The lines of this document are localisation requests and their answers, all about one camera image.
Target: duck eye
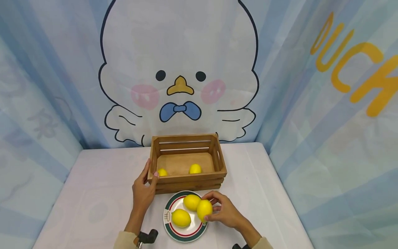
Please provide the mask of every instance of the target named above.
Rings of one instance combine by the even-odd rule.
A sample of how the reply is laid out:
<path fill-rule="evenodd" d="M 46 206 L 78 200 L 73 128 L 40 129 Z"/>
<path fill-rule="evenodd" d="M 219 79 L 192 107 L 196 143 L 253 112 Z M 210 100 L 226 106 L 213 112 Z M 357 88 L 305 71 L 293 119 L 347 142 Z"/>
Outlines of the duck eye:
<path fill-rule="evenodd" d="M 166 72 L 163 71 L 163 70 L 159 70 L 159 71 L 156 73 L 156 79 L 157 79 L 158 81 L 162 81 L 162 80 L 164 80 L 164 78 L 166 78 Z"/>
<path fill-rule="evenodd" d="M 196 73 L 196 79 L 200 82 L 204 81 L 206 79 L 206 74 L 202 71 L 199 71 Z"/>

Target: white tablecloth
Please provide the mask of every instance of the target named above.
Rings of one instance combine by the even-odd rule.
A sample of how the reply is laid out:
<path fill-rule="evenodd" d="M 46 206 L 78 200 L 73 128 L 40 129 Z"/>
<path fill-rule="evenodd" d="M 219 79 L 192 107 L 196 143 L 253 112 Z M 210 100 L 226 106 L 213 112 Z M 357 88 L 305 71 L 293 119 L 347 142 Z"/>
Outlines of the white tablecloth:
<path fill-rule="evenodd" d="M 274 249 L 308 249 L 311 242 L 269 157 L 260 143 L 221 145 L 228 174 L 219 190 L 227 195 Z M 132 208 L 131 185 L 143 169 L 150 148 L 83 150 L 40 233 L 34 249 L 110 249 Z M 142 226 L 158 238 L 144 248 L 218 248 L 245 245 L 233 229 L 209 223 L 195 242 L 171 239 L 162 223 L 172 194 L 156 195 Z"/>

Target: white plate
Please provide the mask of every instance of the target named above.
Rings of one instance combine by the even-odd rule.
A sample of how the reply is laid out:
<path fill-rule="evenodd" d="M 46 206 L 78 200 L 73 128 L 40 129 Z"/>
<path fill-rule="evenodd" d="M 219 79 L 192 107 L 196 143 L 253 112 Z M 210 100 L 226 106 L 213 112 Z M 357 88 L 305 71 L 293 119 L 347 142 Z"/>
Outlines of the white plate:
<path fill-rule="evenodd" d="M 172 239 L 182 243 L 188 243 L 197 240 L 202 236 L 207 228 L 207 223 L 202 223 L 196 215 L 196 212 L 185 208 L 183 200 L 184 197 L 189 194 L 194 194 L 201 198 L 200 195 L 193 191 L 186 190 L 178 192 L 169 199 L 163 211 L 163 225 L 166 229 L 166 232 Z M 191 216 L 191 224 L 188 227 L 180 228 L 172 223 L 172 212 L 179 208 L 187 211 Z"/>

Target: sleeve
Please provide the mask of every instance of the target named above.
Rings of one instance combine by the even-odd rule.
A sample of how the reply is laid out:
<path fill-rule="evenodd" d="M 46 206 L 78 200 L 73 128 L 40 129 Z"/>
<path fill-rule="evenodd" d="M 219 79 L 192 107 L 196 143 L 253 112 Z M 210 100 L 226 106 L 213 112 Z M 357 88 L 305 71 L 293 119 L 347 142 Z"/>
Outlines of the sleeve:
<path fill-rule="evenodd" d="M 113 249 L 133 249 L 137 248 L 136 245 L 134 244 L 134 240 L 137 238 L 137 235 L 134 233 L 129 233 L 125 231 L 119 232 L 119 235 L 117 236 L 115 245 L 113 246 Z"/>
<path fill-rule="evenodd" d="M 262 237 L 252 249 L 273 249 L 267 238 Z"/>

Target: yellow beak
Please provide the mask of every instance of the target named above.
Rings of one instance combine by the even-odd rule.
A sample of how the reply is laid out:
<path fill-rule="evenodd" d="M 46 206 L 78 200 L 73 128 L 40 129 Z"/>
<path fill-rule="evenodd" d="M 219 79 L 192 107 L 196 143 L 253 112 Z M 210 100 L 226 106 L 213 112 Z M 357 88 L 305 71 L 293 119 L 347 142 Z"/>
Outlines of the yellow beak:
<path fill-rule="evenodd" d="M 167 89 L 167 95 L 172 95 L 179 92 L 185 92 L 193 95 L 193 88 L 187 85 L 187 81 L 181 75 L 176 78 L 174 85 Z"/>

